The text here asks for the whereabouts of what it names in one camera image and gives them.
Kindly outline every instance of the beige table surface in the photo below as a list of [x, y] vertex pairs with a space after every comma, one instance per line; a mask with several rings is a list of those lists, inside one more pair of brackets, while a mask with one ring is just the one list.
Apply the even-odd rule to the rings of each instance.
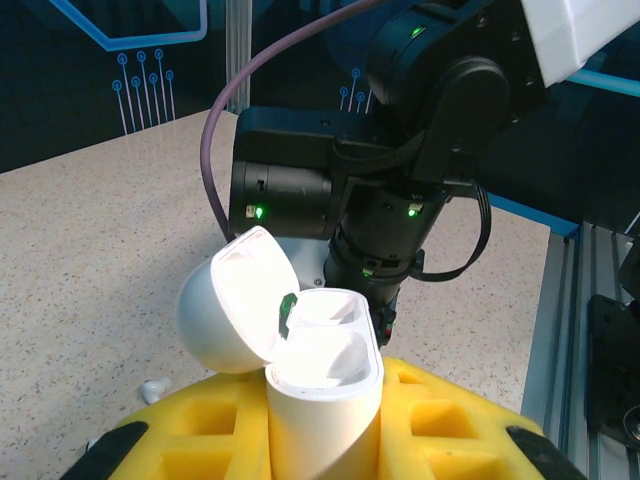
[[[223, 245], [203, 192], [205, 114], [0, 175], [0, 478], [58, 478], [89, 438], [142, 408], [136, 389], [211, 375], [176, 334], [191, 270]], [[228, 201], [235, 117], [213, 147]], [[462, 265], [473, 201], [447, 206], [428, 268]], [[518, 410], [548, 228], [494, 209], [491, 241], [460, 279], [408, 281], [386, 355]]]

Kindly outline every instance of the speckled countertop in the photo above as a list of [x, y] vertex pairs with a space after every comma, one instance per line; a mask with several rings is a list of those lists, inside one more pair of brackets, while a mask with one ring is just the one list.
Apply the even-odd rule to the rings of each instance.
[[[205, 114], [0, 175], [0, 478], [58, 478], [144, 405], [136, 389], [210, 372], [180, 344], [177, 290], [223, 245], [204, 195]], [[228, 199], [235, 117], [216, 133]], [[428, 268], [466, 262], [477, 206], [455, 201], [426, 245]], [[494, 211], [481, 260], [447, 284], [405, 284], [384, 354], [497, 403], [522, 400], [549, 231]]]

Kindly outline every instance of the yellow foam holder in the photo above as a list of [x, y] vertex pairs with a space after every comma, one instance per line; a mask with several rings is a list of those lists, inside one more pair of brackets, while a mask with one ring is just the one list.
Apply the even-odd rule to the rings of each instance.
[[[402, 360], [384, 366], [376, 478], [542, 479], [506, 431], [541, 434], [534, 422]], [[112, 480], [272, 478], [263, 371], [215, 375], [119, 426], [136, 421], [149, 429]]]

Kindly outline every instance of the open lid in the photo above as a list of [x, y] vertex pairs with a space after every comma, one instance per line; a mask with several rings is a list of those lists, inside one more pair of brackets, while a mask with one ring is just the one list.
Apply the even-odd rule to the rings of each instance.
[[246, 350], [234, 354], [243, 359], [242, 370], [273, 362], [286, 338], [286, 327], [280, 325], [283, 299], [300, 292], [293, 266], [278, 242], [264, 228], [255, 227], [219, 251], [210, 268], [220, 306], [216, 322], [222, 328], [216, 331], [238, 337], [220, 340]]

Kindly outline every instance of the green led indicator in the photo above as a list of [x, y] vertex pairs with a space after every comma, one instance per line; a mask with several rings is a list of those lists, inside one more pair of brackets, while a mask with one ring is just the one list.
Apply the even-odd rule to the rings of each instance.
[[418, 35], [420, 35], [426, 29], [427, 29], [427, 27], [425, 27], [424, 25], [414, 28], [413, 30], [411, 30], [411, 38], [416, 38]]

